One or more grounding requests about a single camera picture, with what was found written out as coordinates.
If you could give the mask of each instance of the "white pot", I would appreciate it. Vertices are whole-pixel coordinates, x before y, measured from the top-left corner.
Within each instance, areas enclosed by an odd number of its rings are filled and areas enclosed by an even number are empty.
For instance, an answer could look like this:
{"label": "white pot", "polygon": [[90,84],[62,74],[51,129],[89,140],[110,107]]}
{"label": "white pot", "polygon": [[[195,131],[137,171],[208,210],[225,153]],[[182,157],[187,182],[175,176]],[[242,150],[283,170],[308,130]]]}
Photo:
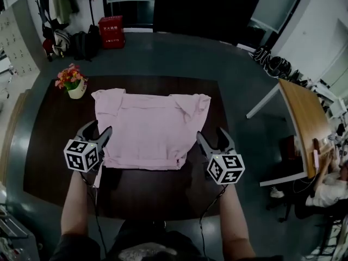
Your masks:
{"label": "white pot", "polygon": [[77,88],[73,90],[69,90],[69,96],[73,98],[74,100],[77,100],[78,98],[81,98],[83,94],[86,92],[87,84],[85,84],[84,80],[80,80],[80,84],[78,84]]}

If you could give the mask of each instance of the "white cube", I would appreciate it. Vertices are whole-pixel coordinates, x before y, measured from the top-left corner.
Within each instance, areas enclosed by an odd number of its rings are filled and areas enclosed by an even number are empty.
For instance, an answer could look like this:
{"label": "white cube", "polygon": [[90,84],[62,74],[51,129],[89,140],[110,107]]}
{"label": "white cube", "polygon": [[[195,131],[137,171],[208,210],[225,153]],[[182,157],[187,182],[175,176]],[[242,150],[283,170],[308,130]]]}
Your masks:
{"label": "white cube", "polygon": [[238,182],[245,167],[239,154],[214,154],[207,170],[218,185],[224,185]]}
{"label": "white cube", "polygon": [[70,139],[64,156],[69,169],[88,172],[99,162],[97,144]]}

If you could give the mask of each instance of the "wooden tabletop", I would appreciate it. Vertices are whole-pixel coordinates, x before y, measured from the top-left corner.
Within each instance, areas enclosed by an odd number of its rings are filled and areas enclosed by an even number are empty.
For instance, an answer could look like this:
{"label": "wooden tabletop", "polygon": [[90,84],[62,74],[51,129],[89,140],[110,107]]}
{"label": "wooden tabletop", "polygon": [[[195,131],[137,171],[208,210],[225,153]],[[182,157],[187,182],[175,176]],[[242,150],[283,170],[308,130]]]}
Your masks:
{"label": "wooden tabletop", "polygon": [[322,140],[331,134],[331,130],[320,105],[317,95],[301,86],[279,79],[280,90],[288,101],[288,106],[296,122],[298,137],[305,150],[303,161],[307,168],[308,178],[316,174],[313,159],[313,139]]}
{"label": "wooden tabletop", "polygon": [[[125,88],[129,94],[160,96],[206,94],[212,99],[202,133],[214,146],[218,137],[216,127],[228,131],[219,86],[214,80],[166,76],[90,77],[87,91],[79,100],[70,99],[67,93],[54,87],[52,81],[30,138],[24,191],[63,206],[72,174],[66,167],[63,149],[81,126],[96,118],[91,93],[111,88]],[[205,161],[199,146],[194,144],[180,170],[103,169],[98,192],[100,215],[152,220],[199,218],[221,191],[221,186],[205,179]],[[94,213],[91,202],[89,211]],[[208,215],[218,213],[216,204]]]}

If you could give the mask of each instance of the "red box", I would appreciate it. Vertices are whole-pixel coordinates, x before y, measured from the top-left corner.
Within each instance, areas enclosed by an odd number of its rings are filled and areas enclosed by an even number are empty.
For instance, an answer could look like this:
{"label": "red box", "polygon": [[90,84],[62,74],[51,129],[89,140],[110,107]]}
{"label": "red box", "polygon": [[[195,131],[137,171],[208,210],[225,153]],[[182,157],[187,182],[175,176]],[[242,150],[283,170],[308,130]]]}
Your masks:
{"label": "red box", "polygon": [[103,48],[123,48],[125,46],[121,15],[102,17],[98,24]]}

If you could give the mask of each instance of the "white shoe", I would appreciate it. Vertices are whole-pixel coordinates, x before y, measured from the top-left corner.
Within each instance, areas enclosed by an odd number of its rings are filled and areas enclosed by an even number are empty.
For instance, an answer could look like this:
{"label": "white shoe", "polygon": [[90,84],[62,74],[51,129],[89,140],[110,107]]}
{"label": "white shoe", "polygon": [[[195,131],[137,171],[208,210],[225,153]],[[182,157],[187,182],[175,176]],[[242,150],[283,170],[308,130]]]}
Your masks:
{"label": "white shoe", "polygon": [[277,190],[276,187],[272,187],[272,188],[271,188],[270,196],[271,196],[272,198],[282,198],[282,197],[285,196],[285,194],[284,194],[284,192]]}

